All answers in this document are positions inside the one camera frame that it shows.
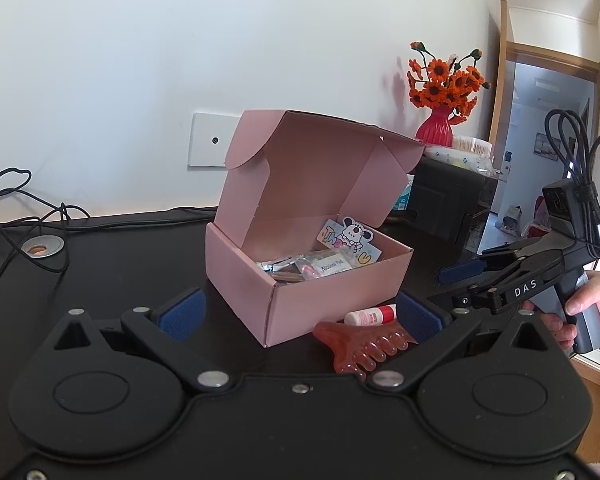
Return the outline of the person right hand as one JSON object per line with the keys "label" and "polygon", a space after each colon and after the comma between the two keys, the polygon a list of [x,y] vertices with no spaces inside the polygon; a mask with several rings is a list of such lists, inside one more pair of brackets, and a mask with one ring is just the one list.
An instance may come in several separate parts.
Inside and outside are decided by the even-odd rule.
{"label": "person right hand", "polygon": [[[600,312],[600,272],[588,271],[588,281],[566,303],[566,312],[576,315],[595,306]],[[559,315],[540,313],[540,319],[552,333],[562,350],[570,350],[577,337],[577,327],[567,324]]]}

